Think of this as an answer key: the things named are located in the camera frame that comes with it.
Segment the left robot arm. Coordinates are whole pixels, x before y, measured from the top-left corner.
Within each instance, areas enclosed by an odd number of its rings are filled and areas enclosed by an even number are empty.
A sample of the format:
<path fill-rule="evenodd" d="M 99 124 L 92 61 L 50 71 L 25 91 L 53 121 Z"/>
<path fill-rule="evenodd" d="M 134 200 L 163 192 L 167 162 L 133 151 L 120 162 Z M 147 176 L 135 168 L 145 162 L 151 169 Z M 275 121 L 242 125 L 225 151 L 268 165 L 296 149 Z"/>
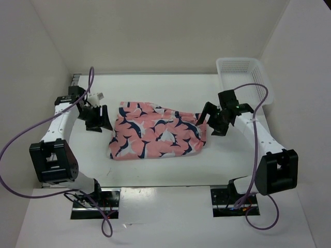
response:
<path fill-rule="evenodd" d="M 70 86 L 66 96 L 55 100 L 54 119 L 38 143 L 29 147 L 29 154 L 39 182 L 62 185 L 85 194 L 85 201 L 99 206 L 103 201 L 100 184 L 79 171 L 79 164 L 69 139 L 76 120 L 85 123 L 87 131 L 112 130 L 106 105 L 100 105 L 102 93 L 90 94 L 80 86 Z"/>

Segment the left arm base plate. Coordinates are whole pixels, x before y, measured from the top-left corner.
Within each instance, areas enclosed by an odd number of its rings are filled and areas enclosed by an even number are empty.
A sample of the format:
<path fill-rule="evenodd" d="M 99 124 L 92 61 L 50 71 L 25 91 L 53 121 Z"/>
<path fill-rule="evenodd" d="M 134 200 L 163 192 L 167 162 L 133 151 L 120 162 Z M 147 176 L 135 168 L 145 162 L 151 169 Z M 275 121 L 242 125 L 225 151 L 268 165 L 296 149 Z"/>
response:
<path fill-rule="evenodd" d="M 91 198 L 107 218 L 112 220 L 118 219 L 120 196 L 120 188 L 101 188 L 99 196 L 91 195 Z M 68 193 L 66 197 L 72 201 L 71 220 L 103 219 L 98 208 L 86 196 L 77 193 Z"/>

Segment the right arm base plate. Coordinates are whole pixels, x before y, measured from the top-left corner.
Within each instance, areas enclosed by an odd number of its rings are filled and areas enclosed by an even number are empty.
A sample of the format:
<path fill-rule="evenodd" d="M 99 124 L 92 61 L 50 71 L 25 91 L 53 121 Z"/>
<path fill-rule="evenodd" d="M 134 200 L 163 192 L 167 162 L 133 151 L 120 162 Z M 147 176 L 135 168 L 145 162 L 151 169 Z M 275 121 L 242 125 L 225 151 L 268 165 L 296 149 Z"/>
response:
<path fill-rule="evenodd" d="M 260 215 L 255 195 L 249 196 L 238 209 L 234 208 L 234 204 L 240 198 L 240 195 L 232 194 L 230 189 L 226 187 L 211 188 L 210 195 L 214 218 L 245 216 L 246 213 L 248 213 L 248 216 Z"/>

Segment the pink shark print shorts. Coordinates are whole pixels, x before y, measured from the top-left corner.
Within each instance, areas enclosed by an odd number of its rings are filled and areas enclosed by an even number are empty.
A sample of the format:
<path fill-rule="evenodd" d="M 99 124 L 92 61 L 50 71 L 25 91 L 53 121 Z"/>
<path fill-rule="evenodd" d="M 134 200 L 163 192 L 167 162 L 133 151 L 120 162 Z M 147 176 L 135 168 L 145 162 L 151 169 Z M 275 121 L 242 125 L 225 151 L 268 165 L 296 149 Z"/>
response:
<path fill-rule="evenodd" d="M 121 102 L 107 156 L 115 161 L 190 156 L 207 141 L 199 113 L 149 102 Z"/>

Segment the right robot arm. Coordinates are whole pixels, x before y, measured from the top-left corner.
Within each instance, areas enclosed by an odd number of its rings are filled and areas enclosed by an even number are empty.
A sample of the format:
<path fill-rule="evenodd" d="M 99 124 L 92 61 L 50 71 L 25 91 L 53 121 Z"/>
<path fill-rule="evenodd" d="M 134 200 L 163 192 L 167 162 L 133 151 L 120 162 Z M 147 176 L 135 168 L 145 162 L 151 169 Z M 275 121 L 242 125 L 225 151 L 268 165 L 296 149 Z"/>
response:
<path fill-rule="evenodd" d="M 228 200 L 239 203 L 245 197 L 247 181 L 249 189 L 264 196 L 296 188 L 297 152 L 278 143 L 256 118 L 256 109 L 239 103 L 233 89 L 220 92 L 218 98 L 220 106 L 205 103 L 197 125 L 206 122 L 214 136 L 225 136 L 229 126 L 235 127 L 254 147 L 255 156 L 252 175 L 236 180 L 227 190 Z"/>

